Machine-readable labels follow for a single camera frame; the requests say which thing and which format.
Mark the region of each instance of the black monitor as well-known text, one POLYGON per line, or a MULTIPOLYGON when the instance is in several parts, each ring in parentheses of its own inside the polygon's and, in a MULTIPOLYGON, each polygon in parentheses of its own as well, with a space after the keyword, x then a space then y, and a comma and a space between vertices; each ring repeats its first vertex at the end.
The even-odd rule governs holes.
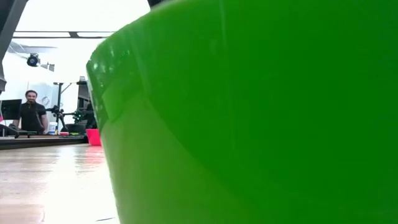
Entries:
POLYGON ((21 114, 21 104, 22 100, 1 100, 0 107, 1 107, 1 114, 2 118, 7 119, 19 119, 21 114))

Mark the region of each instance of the green plastic container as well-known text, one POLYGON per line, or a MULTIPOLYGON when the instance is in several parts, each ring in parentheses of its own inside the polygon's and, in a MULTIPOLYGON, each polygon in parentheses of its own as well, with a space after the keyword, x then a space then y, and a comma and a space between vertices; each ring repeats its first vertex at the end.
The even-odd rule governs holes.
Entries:
POLYGON ((398 1, 181 0, 87 64, 122 224, 398 223, 398 1))

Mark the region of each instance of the pink container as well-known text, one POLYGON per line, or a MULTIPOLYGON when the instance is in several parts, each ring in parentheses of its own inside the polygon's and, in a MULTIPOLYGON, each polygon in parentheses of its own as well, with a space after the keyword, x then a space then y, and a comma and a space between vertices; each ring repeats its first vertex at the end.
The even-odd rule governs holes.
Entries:
POLYGON ((101 146, 101 138, 98 129, 86 129, 88 143, 92 146, 101 146))

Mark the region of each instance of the man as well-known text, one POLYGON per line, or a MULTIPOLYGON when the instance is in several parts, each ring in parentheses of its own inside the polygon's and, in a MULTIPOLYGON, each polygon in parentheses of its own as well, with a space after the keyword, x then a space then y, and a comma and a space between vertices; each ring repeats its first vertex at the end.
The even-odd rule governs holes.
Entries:
MULTIPOLYGON (((49 120, 43 105, 36 103, 37 92, 28 90, 25 93, 26 103, 21 104, 21 129, 24 131, 36 131, 37 134, 46 134, 49 120)), ((13 124, 18 127, 19 119, 13 124)))

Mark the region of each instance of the wooden floor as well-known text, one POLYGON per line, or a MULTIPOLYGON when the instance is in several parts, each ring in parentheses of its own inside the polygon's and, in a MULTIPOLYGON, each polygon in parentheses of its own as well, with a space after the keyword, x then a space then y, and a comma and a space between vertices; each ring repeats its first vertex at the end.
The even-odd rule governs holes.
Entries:
POLYGON ((118 223, 102 148, 0 151, 0 223, 118 223))

